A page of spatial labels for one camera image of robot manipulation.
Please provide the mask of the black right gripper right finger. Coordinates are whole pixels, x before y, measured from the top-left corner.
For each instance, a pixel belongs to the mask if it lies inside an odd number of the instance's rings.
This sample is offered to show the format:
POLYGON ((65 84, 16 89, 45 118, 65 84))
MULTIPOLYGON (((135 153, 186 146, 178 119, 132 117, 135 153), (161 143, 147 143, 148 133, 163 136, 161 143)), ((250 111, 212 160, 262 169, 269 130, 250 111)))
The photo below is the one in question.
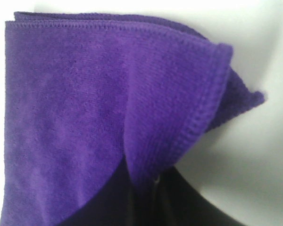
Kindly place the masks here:
POLYGON ((173 167, 160 175, 154 226, 227 226, 229 218, 205 200, 173 167))

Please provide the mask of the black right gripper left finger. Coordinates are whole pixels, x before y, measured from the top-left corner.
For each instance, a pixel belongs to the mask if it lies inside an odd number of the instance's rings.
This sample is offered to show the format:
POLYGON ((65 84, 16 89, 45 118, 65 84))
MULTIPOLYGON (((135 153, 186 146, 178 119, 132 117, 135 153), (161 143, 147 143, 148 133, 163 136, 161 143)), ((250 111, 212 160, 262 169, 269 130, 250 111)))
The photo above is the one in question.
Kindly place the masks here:
POLYGON ((124 159, 103 188, 84 206, 79 220, 80 226, 140 226, 142 224, 124 159))

